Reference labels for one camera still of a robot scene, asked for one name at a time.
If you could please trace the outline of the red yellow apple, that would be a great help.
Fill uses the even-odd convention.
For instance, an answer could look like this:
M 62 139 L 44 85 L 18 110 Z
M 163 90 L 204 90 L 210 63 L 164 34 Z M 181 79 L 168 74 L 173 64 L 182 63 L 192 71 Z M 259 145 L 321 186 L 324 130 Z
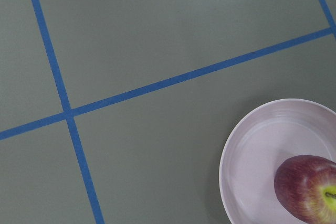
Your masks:
M 280 204 L 305 223 L 335 223 L 335 162 L 313 155 L 285 160 L 274 190 Z

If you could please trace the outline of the pink plate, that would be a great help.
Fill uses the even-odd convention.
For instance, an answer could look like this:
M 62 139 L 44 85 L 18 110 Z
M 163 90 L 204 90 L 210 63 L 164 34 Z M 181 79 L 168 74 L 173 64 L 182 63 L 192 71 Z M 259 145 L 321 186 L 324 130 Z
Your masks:
M 335 160 L 335 112 L 304 99 L 265 103 L 230 133 L 219 164 L 219 188 L 231 223 L 298 223 L 274 191 L 277 168 L 288 158 Z

